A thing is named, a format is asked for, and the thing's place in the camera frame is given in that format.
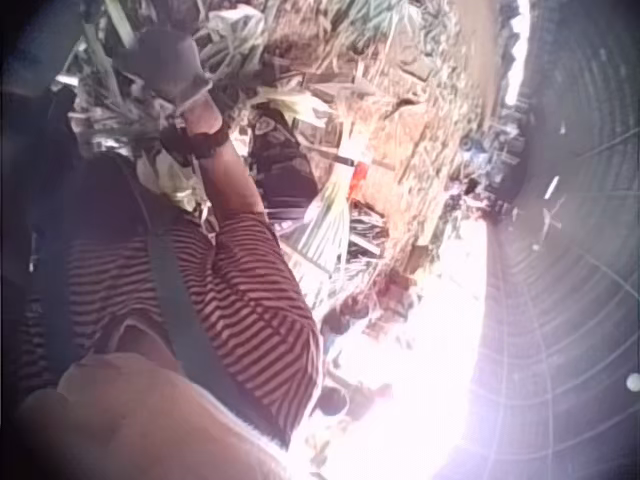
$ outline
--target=watch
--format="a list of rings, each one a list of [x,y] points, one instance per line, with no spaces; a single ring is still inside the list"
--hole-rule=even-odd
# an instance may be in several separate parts
[[[198,133],[189,138],[189,147],[198,160],[211,158],[216,150],[229,140],[229,126],[226,121],[214,133]]]
[[[198,160],[211,158],[216,150],[229,140],[229,125],[226,121],[214,133],[198,133],[188,135],[184,128],[175,125],[166,127],[160,133],[162,146],[168,152],[174,153],[176,157],[183,157],[186,164],[178,162],[182,166],[188,166],[188,156],[193,155]]]

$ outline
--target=sunlight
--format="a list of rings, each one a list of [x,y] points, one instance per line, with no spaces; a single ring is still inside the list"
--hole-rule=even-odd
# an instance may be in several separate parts
[[[507,87],[507,94],[505,96],[507,105],[515,105],[518,100],[520,85],[522,85],[522,80],[524,79],[525,61],[529,50],[529,33],[531,30],[531,8],[529,0],[518,0],[518,7],[520,8],[520,15],[511,21],[511,25],[513,30],[520,34],[520,38],[512,50],[515,62],[511,66],[508,75],[509,86]]]
[[[441,278],[426,281],[410,316],[414,350],[349,346],[349,373],[390,380],[394,398],[337,439],[323,469],[327,478],[424,480],[460,441],[484,315],[486,225],[464,222],[461,234],[443,245]]]

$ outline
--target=striped shirt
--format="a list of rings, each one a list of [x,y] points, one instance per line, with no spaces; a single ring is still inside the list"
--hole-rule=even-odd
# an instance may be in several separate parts
[[[221,225],[215,245],[186,218],[172,227],[170,238],[213,347],[288,444],[318,393],[321,350],[316,324],[275,235],[260,216],[240,214]],[[81,354],[95,352],[110,321],[137,312],[164,331],[143,235],[112,245],[78,240],[67,270],[69,311]],[[58,380],[47,367],[37,296],[26,317],[18,368],[23,394]]]

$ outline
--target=hand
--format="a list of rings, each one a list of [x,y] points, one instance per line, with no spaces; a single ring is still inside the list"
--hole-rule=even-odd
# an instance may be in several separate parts
[[[123,72],[142,79],[178,112],[211,87],[200,65],[198,47],[182,32],[149,28],[114,63]]]

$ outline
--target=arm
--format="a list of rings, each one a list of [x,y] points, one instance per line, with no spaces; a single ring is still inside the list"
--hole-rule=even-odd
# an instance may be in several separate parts
[[[209,95],[191,105],[183,118],[189,135],[214,133],[222,125],[222,116]],[[264,214],[258,189],[230,140],[212,158],[200,160],[200,171],[220,223],[239,213]]]

